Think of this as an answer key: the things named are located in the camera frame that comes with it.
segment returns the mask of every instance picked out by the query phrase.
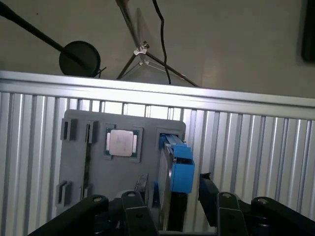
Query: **tripod leg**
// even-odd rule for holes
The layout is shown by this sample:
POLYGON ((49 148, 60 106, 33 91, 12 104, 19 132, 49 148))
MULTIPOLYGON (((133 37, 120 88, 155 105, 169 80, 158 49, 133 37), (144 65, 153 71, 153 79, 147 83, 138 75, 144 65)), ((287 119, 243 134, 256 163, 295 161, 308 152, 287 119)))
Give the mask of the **tripod leg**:
POLYGON ((119 76, 117 77, 116 80, 120 80, 125 72, 127 71, 128 67, 131 65, 131 63, 133 62, 133 60, 136 58, 136 55, 133 53, 132 56, 130 57, 129 61, 127 62, 127 64, 124 66, 123 70, 120 72, 119 76))
MULTIPOLYGON (((162 62, 160 59, 156 58, 155 56, 153 56, 151 53, 147 52, 146 55, 151 58, 152 60, 155 60, 157 63, 161 64, 162 66, 164 66, 164 62, 162 62)), ((179 76, 180 78, 186 80, 188 83, 190 83, 191 85, 194 85, 195 87, 199 87, 197 84, 195 84, 193 81, 191 81, 190 79, 188 79, 185 75, 182 75, 181 73, 179 73, 177 70, 173 69, 172 67, 170 67, 169 65, 166 65, 167 69, 169 69, 170 71, 172 71, 175 75, 179 76)))

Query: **dark object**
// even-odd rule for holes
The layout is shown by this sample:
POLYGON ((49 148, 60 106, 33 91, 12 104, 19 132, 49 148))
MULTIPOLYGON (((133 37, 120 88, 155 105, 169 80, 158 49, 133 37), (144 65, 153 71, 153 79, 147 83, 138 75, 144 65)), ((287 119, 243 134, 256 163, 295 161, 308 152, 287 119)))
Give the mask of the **dark object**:
POLYGON ((83 199, 30 234, 42 235, 158 236, 158 231, 140 193, 128 191, 110 202, 101 195, 83 199))
POLYGON ((167 230, 183 231, 188 194, 172 192, 167 230))
POLYGON ((28 32, 36 36, 37 38, 49 44, 54 49, 58 50, 61 53, 59 63, 62 72, 64 73, 65 71, 67 73, 67 74, 64 73, 65 75, 94 77, 98 73, 100 67, 98 65, 98 63, 100 63, 100 57, 97 50, 92 45, 85 42, 80 42, 80 44, 77 42, 72 42, 73 44, 69 43, 66 47, 63 47, 59 43, 45 35, 39 29, 28 23, 22 17, 17 15, 13 10, 11 10, 7 5, 5 5, 1 1, 0 15, 16 23, 23 29, 27 30, 28 32))
POLYGON ((59 66, 63 74, 71 76, 95 77, 100 68, 100 55, 96 48, 83 41, 74 41, 64 47, 67 52, 81 58, 87 67, 74 62, 64 52, 60 53, 59 66))
POLYGON ((164 54, 164 68, 165 68, 165 72, 167 74, 168 83, 171 84, 171 78, 169 77, 168 69, 166 66, 167 54, 166 54, 166 49, 165 49, 165 44, 164 44, 164 18, 163 18, 161 11, 159 10, 157 0, 152 0, 152 2, 154 5, 154 8, 158 14, 158 17, 161 20, 160 37, 161 37, 162 50, 163 50, 163 54, 164 54))
POLYGON ((49 221, 30 236, 93 235, 94 217, 108 210, 108 199, 93 195, 49 221))
POLYGON ((315 1, 308 0, 302 40, 302 59, 315 62, 315 1))
MULTIPOLYGON (((178 201, 181 196, 176 198, 173 201, 178 201)), ((314 221, 273 199, 257 197, 251 204, 246 204, 232 193, 220 193, 210 180, 210 173, 199 177, 199 200, 210 226, 217 228, 217 233, 208 235, 315 235, 314 221)), ((127 191, 121 198, 110 202, 101 195, 87 197, 30 235, 65 236, 77 233, 107 236, 159 235, 150 210, 136 191, 127 191)))
POLYGON ((314 221, 271 198, 257 197, 246 204, 232 193, 220 193, 210 173, 199 177, 199 201, 218 235, 315 235, 314 221))

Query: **black mount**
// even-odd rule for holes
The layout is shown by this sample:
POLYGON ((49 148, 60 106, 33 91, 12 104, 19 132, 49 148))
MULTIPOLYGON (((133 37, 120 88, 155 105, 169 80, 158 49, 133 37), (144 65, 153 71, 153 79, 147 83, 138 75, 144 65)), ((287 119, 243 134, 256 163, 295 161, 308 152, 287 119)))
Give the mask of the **black mount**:
MULTIPOLYGON (((199 177, 199 201, 209 225, 217 228, 216 233, 202 235, 315 236, 314 221, 271 198, 258 197, 251 204, 246 204, 232 193, 220 192, 210 179, 210 173, 199 177)), ((77 232, 81 235, 107 236, 160 235, 141 194, 127 191, 121 198, 110 202, 101 195, 87 197, 30 236, 64 236, 77 232)), ((180 234, 163 232, 161 235, 180 234)))

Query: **black cable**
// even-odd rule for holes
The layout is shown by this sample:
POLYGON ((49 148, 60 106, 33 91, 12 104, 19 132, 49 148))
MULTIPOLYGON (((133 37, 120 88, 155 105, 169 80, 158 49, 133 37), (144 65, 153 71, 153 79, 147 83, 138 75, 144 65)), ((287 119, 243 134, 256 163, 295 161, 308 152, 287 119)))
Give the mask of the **black cable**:
POLYGON ((157 0, 152 0, 152 2, 153 2, 153 5, 154 5, 154 8, 156 9, 156 12, 157 12, 157 14, 158 14, 158 17, 159 17, 160 20, 161 20, 160 35, 161 35, 161 44, 162 44, 162 49, 163 49, 163 54, 164 54, 164 67, 165 67, 165 72, 166 72, 166 74, 167 74, 168 83, 171 84, 171 78, 170 78, 170 76, 169 76, 168 69, 167 69, 167 66, 166 66, 167 55, 166 55, 166 50, 165 50, 165 45, 164 45, 164 18, 163 18, 163 16, 162 16, 162 13, 161 13, 160 10, 159 10, 157 0))

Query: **tripod stand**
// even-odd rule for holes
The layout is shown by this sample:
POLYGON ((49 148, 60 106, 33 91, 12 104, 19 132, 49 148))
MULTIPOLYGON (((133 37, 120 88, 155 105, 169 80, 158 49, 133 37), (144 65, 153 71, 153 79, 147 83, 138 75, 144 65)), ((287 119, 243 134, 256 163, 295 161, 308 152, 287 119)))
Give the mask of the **tripod stand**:
POLYGON ((178 77, 187 81, 191 85, 198 87, 198 85, 196 83, 189 80, 185 75, 179 73, 177 70, 173 69, 169 65, 164 64, 163 61, 161 61, 160 59, 158 59, 157 57, 155 57, 154 55, 152 55, 151 53, 148 52, 148 49, 150 46, 146 41, 142 41, 142 38, 141 38, 142 36, 141 36, 141 24, 140 24, 140 22, 141 22, 140 9, 139 8, 137 9, 137 23, 138 24, 137 24, 137 33, 136 33, 136 30, 135 30, 134 25, 132 23, 130 11, 129 11, 129 8, 127 6, 126 0, 116 0, 116 2, 117 2, 117 5, 122 12, 124 20, 127 24, 129 31, 130 31, 132 40, 136 46, 136 50, 133 51, 132 56, 130 57, 130 59, 128 60, 128 62, 126 63, 126 65, 124 66, 124 68, 122 69, 120 74, 118 75, 117 80, 122 79, 125 75, 127 75, 131 71, 135 71, 138 68, 140 68, 141 66, 147 65, 147 66, 151 66, 155 69, 162 70, 162 71, 165 71, 165 67, 166 67, 169 71, 173 72, 178 77), (128 70, 130 65, 132 64, 132 62, 134 61, 134 59, 137 56, 140 57, 140 62, 136 66, 134 66, 133 68, 128 70), (148 56, 152 61, 146 60, 146 56, 148 56))

